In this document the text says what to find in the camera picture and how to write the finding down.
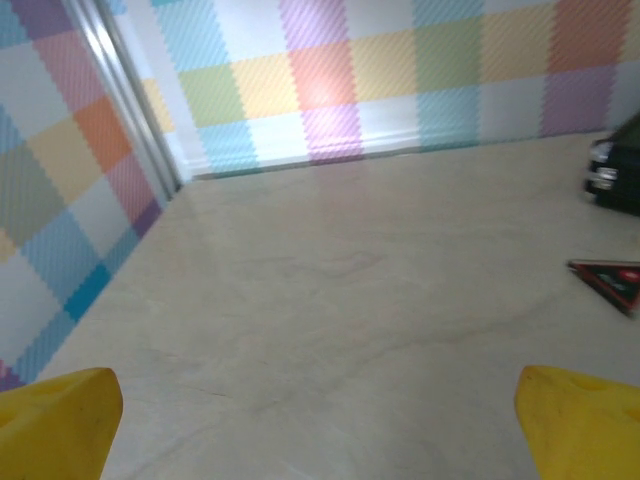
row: plaid wallpaper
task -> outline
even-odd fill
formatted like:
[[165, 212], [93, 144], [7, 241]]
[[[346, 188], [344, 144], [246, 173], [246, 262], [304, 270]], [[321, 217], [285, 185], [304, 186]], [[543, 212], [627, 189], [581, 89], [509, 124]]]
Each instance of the plaid wallpaper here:
[[0, 391], [35, 379], [165, 204], [60, 0], [0, 0]]
[[195, 173], [601, 130], [640, 109], [640, 0], [112, 0]]

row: triangle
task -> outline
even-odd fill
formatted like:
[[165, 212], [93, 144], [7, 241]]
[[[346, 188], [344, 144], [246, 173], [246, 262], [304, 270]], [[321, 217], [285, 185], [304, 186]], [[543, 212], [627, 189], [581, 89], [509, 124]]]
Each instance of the triangle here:
[[620, 312], [634, 315], [640, 301], [640, 262], [570, 260], [567, 266]]
[[545, 365], [522, 370], [518, 422], [542, 480], [640, 478], [640, 388]]
[[122, 408], [108, 368], [0, 393], [0, 479], [98, 480]]

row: red triangular object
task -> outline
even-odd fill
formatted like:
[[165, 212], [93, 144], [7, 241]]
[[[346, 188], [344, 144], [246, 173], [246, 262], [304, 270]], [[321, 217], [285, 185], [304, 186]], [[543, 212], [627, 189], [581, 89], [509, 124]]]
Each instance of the red triangular object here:
[[570, 260], [567, 266], [614, 307], [633, 316], [640, 301], [640, 262]]

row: floor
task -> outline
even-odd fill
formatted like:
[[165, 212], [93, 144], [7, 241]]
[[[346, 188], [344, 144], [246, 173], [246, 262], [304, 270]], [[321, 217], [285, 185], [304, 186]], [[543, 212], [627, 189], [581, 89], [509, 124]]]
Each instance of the floor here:
[[594, 138], [192, 184], [42, 378], [115, 369], [106, 480], [535, 479], [523, 366], [640, 384], [564, 266], [640, 259], [579, 194]]

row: green square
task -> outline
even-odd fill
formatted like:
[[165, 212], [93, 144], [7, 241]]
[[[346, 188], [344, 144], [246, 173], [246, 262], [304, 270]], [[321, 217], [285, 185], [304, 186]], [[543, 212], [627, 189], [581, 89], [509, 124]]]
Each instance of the green square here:
[[480, 84], [480, 17], [419, 27], [415, 33], [419, 93]]
[[24, 143], [0, 155], [0, 228], [18, 248], [64, 208], [62, 196]]
[[245, 119], [242, 100], [230, 65], [180, 73], [196, 127], [210, 127]]

